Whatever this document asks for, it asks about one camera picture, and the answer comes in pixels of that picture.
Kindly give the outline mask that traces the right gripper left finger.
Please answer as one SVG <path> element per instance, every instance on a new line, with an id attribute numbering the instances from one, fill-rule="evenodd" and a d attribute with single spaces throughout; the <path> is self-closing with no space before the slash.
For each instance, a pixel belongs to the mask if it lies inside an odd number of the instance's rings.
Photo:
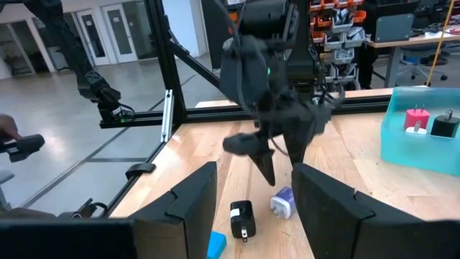
<path id="1" fill-rule="evenodd" d="M 216 195 L 212 161 L 130 215 L 136 259 L 206 259 Z"/>

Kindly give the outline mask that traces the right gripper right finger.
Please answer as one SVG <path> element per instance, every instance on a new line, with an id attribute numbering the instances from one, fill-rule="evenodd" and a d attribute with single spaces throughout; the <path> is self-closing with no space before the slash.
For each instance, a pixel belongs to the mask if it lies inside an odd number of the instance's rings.
<path id="1" fill-rule="evenodd" d="M 460 220 L 424 221 L 303 163 L 292 189 L 315 259 L 460 259 Z"/>

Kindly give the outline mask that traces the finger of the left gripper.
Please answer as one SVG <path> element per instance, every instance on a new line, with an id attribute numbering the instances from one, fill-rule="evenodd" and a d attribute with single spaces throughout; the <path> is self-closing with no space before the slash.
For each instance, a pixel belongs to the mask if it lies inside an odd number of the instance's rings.
<path id="1" fill-rule="evenodd" d="M 274 150 L 268 150 L 265 153 L 260 153 L 256 155 L 251 155 L 250 158 L 254 164 L 258 167 L 259 171 L 268 182 L 269 185 L 275 185 L 275 172 L 273 167 L 272 156 Z"/>
<path id="2" fill-rule="evenodd" d="M 312 138 L 298 138 L 294 135 L 285 135 L 284 141 L 290 162 L 293 165 L 296 163 L 303 163 L 306 148 L 311 143 Z"/>

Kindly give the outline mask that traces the purple wall charger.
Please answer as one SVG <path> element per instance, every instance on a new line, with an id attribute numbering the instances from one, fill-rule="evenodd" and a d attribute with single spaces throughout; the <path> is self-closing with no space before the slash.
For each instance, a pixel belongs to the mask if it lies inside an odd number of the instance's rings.
<path id="1" fill-rule="evenodd" d="M 271 199 L 270 209 L 278 217 L 289 219 L 295 213 L 295 200 L 290 187 L 281 188 Z"/>

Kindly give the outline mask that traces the blue staple box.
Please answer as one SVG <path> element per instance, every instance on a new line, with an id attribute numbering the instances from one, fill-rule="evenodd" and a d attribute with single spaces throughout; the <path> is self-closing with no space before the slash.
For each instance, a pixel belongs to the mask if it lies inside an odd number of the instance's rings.
<path id="1" fill-rule="evenodd" d="M 210 236 L 206 259 L 219 259 L 226 247 L 226 236 L 213 231 Z"/>

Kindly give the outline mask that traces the black charger with white label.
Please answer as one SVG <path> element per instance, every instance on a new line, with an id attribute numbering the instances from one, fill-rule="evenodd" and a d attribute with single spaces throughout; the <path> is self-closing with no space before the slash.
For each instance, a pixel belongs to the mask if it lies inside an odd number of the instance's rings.
<path id="1" fill-rule="evenodd" d="M 247 242 L 256 235 L 256 223 L 252 202 L 249 200 L 234 201 L 230 204 L 231 233 L 236 239 Z"/>

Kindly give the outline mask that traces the red wall charger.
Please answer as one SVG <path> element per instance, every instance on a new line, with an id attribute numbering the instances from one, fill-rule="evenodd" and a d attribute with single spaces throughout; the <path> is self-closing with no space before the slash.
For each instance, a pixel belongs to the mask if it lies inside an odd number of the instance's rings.
<path id="1" fill-rule="evenodd" d="M 424 109 L 423 106 L 421 108 L 415 106 L 412 109 L 408 109 L 405 112 L 404 128 L 407 129 L 409 127 L 414 127 L 418 122 L 420 122 L 420 128 L 426 130 L 430 116 L 430 112 Z"/>

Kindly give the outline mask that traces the black wall charger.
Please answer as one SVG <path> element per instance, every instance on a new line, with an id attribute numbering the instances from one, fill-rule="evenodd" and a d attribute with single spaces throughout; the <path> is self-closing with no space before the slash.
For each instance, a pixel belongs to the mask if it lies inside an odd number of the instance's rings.
<path id="1" fill-rule="evenodd" d="M 460 118 L 454 116 L 452 109 L 437 116 L 433 121 L 431 135 L 455 138 L 460 126 Z"/>

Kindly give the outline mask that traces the wooden office desk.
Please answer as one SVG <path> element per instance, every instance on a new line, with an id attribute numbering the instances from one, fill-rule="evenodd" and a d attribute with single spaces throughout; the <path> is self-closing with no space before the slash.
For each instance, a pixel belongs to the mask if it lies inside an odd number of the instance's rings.
<path id="1" fill-rule="evenodd" d="M 417 37 L 411 37 L 408 41 L 397 41 L 397 42 L 381 42 L 376 43 L 370 39 L 366 39 L 365 43 L 369 47 L 375 49 L 390 47 L 391 52 L 388 58 L 387 70 L 385 74 L 385 88 L 392 88 L 396 86 L 397 72 L 400 64 L 401 58 L 401 47 L 405 46 L 414 46 L 414 45 L 424 45 L 431 43 L 438 43 L 441 45 L 444 42 L 460 41 L 460 26 L 453 26 L 452 28 L 446 30 L 441 30 L 431 36 L 420 35 Z"/>

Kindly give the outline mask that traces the parts shelf with bins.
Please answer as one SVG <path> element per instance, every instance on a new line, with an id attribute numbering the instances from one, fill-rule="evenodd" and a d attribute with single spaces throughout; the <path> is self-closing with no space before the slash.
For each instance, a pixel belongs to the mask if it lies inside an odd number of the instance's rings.
<path id="1" fill-rule="evenodd" d="M 359 90 L 356 53 L 366 40 L 364 0 L 309 0 L 310 33 L 318 50 L 323 85 Z"/>

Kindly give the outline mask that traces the green translucent plastic bin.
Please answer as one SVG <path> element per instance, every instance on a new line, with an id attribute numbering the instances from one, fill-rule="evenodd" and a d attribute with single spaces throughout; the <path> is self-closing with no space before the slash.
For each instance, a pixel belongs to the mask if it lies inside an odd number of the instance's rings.
<path id="1" fill-rule="evenodd" d="M 431 114 L 426 135 L 405 132 L 405 112 L 415 106 Z M 455 138 L 431 135 L 434 119 L 450 109 L 460 118 L 460 88 L 395 88 L 381 125 L 381 159 L 460 176 L 460 126 Z"/>

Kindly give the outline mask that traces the grey monitor back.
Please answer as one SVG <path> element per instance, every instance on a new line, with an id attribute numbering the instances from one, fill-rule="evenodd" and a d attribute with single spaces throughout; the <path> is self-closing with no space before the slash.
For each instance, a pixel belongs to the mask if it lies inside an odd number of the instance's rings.
<path id="1" fill-rule="evenodd" d="M 398 14 L 377 19 L 374 42 L 397 42 L 410 39 L 413 14 Z"/>

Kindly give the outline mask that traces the white glass door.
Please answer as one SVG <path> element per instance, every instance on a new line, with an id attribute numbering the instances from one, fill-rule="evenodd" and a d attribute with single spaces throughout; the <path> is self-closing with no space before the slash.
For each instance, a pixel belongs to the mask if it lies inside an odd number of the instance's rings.
<path id="1" fill-rule="evenodd" d="M 108 65 L 109 58 L 106 55 L 104 44 L 100 38 L 97 24 L 93 17 L 93 12 L 88 9 L 78 12 L 78 21 L 82 27 L 86 44 L 89 48 L 94 65 Z"/>
<path id="2" fill-rule="evenodd" d="M 119 63 L 130 63 L 138 60 L 122 4 L 103 6 L 103 15 L 109 27 L 112 45 Z"/>

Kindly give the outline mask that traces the black frame clamp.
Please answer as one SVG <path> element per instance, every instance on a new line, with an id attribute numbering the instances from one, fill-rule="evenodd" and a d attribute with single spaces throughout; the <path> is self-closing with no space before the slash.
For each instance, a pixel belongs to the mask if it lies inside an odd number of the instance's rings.
<path id="1" fill-rule="evenodd" d="M 125 173 L 126 178 L 129 180 L 133 177 L 141 176 L 144 173 L 151 173 L 156 169 L 156 165 L 152 163 L 138 163 L 132 165 Z"/>

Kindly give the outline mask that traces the black aluminium rig frame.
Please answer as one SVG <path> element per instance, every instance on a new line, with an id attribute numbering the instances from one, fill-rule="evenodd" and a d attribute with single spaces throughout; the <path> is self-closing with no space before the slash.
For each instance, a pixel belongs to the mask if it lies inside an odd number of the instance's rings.
<path id="1" fill-rule="evenodd" d="M 185 108 L 185 101 L 183 98 L 182 86 L 180 85 L 178 70 L 175 62 L 174 55 L 179 57 L 179 54 L 173 52 L 173 47 L 170 47 L 171 42 L 170 34 L 167 29 L 169 29 L 169 22 L 167 20 L 165 10 L 162 4 L 162 0 L 146 0 L 146 10 L 149 25 L 152 28 L 152 31 L 157 37 L 154 47 L 157 47 L 159 52 L 159 64 L 160 70 L 162 72 L 163 82 L 165 84 L 166 92 L 172 90 L 171 96 L 178 97 L 166 97 L 170 100 L 178 100 L 178 104 L 167 104 L 166 101 L 163 103 L 166 107 L 172 107 L 172 122 L 167 123 L 168 129 L 172 130 L 172 134 L 179 129 L 182 124 L 188 123 L 199 123 L 199 122 L 231 122 L 231 121 L 244 121 L 254 119 L 251 115 L 243 111 L 240 106 L 237 105 L 227 105 L 227 106 L 207 106 L 204 108 L 193 108 L 187 110 Z M 380 88 L 373 90 L 363 90 L 363 91 L 347 91 L 345 96 L 345 106 L 343 111 L 338 111 L 337 114 L 351 114 L 350 109 L 353 105 L 370 105 L 371 103 L 376 103 L 376 111 L 382 112 L 383 109 L 388 107 L 390 97 L 392 94 L 393 88 Z M 123 122 L 120 121 L 119 125 L 121 127 L 131 128 L 131 127 L 146 127 L 146 126 L 156 126 L 159 123 L 162 123 L 164 126 L 166 112 L 140 112 L 138 115 L 135 115 L 133 119 L 125 119 Z M 119 203 L 124 199 L 128 194 L 134 184 L 139 180 L 143 174 L 150 174 L 153 172 L 156 167 L 154 166 L 154 159 L 161 152 L 161 150 L 166 146 L 169 138 L 166 140 L 160 140 L 159 145 L 152 151 L 152 153 L 145 160 L 141 160 L 143 163 L 138 163 L 135 166 L 144 168 L 146 170 L 140 170 L 134 173 L 130 173 L 129 169 L 125 176 L 127 178 L 127 183 L 122 187 L 121 191 L 115 195 L 113 200 L 107 205 L 107 209 L 98 216 L 98 218 L 107 218 L 110 217 L 112 212 L 116 209 Z"/>

